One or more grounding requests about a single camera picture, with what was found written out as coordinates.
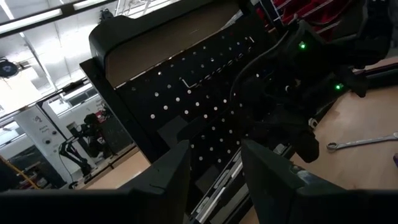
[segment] metal wrench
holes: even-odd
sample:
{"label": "metal wrench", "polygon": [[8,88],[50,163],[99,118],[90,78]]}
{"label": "metal wrench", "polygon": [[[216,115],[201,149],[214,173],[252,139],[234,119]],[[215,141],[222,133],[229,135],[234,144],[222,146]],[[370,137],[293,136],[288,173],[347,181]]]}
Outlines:
{"label": "metal wrench", "polygon": [[364,139],[364,140],[347,142],[347,143],[342,143],[342,144],[331,142],[326,146],[326,148],[328,149],[328,152],[335,152],[337,150],[344,149],[347,147],[361,146],[361,145],[365,145],[365,144],[373,144],[373,143],[384,142],[384,141],[398,141],[398,132],[391,134],[389,136],[379,137],[379,138],[375,138],[375,139]]}

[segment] ceiling light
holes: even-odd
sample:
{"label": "ceiling light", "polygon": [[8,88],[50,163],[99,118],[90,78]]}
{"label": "ceiling light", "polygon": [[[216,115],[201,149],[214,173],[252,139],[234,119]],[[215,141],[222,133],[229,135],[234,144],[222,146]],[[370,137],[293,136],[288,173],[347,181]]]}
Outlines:
{"label": "ceiling light", "polygon": [[104,2],[104,1],[106,1],[106,0],[86,0],[86,1],[82,1],[79,3],[73,4],[73,8],[75,10],[84,9],[86,7],[89,7],[89,6],[98,4],[100,2]]}
{"label": "ceiling light", "polygon": [[49,12],[44,12],[44,13],[41,13],[41,14],[38,14],[35,16],[30,16],[25,19],[20,19],[18,21],[10,22],[8,24],[4,24],[4,25],[0,26],[0,34],[9,32],[12,30],[16,30],[16,29],[19,29],[19,28],[22,28],[25,26],[29,26],[29,25],[35,24],[37,22],[41,22],[46,19],[51,19],[51,18],[61,16],[61,15],[62,15],[61,9],[54,9]]}

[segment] black cable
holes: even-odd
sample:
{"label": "black cable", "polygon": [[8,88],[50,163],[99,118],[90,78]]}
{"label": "black cable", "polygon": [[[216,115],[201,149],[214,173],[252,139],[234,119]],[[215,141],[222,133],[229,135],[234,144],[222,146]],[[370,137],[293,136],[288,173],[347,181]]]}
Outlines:
{"label": "black cable", "polygon": [[332,25],[332,23],[334,23],[336,21],[336,19],[338,19],[343,13],[345,13],[347,11],[347,9],[349,9],[350,5],[353,3],[353,0],[349,0],[347,2],[347,4],[345,4],[345,6],[341,9],[341,11],[336,14],[331,20],[329,20],[328,22],[314,22],[314,21],[306,21],[308,24],[310,24],[311,26],[317,26],[317,27],[327,27],[329,25]]}
{"label": "black cable", "polygon": [[72,182],[74,182],[73,177],[72,177],[72,174],[69,172],[68,168],[67,168],[66,165],[63,163],[63,160],[62,160],[62,158],[61,158],[61,154],[60,154],[61,145],[58,147],[58,157],[60,158],[60,160],[61,160],[62,165],[64,166],[64,168],[67,170],[67,172],[68,172],[68,174],[69,174],[69,176],[70,176]]}
{"label": "black cable", "polygon": [[280,40],[278,41],[278,43],[276,43],[273,47],[271,47],[269,50],[267,50],[266,52],[260,54],[259,56],[257,56],[255,59],[253,59],[252,61],[250,61],[242,70],[241,72],[238,73],[238,75],[236,76],[232,87],[231,87],[231,91],[229,93],[229,101],[232,102],[233,101],[233,97],[234,97],[234,91],[236,88],[236,85],[241,81],[242,77],[245,76],[248,73],[248,70],[253,67],[253,65],[255,63],[260,62],[261,60],[265,59],[268,54],[270,54],[272,51],[274,51],[276,48],[279,47],[279,45],[286,39],[286,37],[288,36],[289,31],[286,31],[286,33],[282,36],[282,38],[280,38]]}

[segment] ceiling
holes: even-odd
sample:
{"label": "ceiling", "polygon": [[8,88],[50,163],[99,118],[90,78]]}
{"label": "ceiling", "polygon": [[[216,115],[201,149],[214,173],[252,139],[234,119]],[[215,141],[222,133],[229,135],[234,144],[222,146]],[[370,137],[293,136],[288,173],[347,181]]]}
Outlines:
{"label": "ceiling", "polygon": [[[73,2],[72,0],[1,1],[7,4],[15,18]],[[39,60],[48,71],[51,81],[60,88],[84,77],[79,63],[91,57],[88,35],[100,21],[100,10],[108,8],[110,12],[115,14],[118,5],[118,15],[139,17],[176,1],[179,0],[115,1],[60,21],[24,31],[24,35],[39,55]],[[8,16],[0,7],[0,22],[8,20]],[[41,95],[54,91],[44,70],[39,66],[20,34],[10,35],[0,40],[0,57],[6,57],[11,62],[31,66],[35,72],[29,72],[27,75],[22,72],[18,76],[25,75],[29,83],[33,84]]]}

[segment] pegboard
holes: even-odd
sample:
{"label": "pegboard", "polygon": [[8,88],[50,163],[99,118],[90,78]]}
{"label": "pegboard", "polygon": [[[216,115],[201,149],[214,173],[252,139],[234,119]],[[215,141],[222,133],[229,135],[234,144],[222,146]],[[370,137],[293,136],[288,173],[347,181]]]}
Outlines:
{"label": "pegboard", "polygon": [[246,134],[239,128],[244,105],[231,105],[229,91],[237,73],[271,44],[268,38],[261,20],[247,16],[123,83],[116,92],[151,141],[160,141],[158,130],[176,117],[187,123],[199,117],[206,121],[190,139],[191,177],[196,180],[210,166],[223,170],[239,149]]}

